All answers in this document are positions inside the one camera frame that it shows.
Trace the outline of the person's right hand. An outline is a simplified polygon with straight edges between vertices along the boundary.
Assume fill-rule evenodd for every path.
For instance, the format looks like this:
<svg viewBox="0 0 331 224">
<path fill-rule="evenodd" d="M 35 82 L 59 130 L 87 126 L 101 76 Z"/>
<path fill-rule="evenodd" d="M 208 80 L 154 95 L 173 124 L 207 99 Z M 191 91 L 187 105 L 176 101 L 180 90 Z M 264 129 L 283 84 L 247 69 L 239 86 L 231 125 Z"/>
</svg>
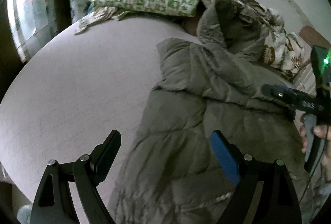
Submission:
<svg viewBox="0 0 331 224">
<path fill-rule="evenodd" d="M 330 140 L 330 126 L 317 125 L 313 128 L 313 134 L 321 139 Z M 300 137 L 302 140 L 302 152 L 305 153 L 308 146 L 306 128 L 304 125 L 300 128 Z"/>
</svg>

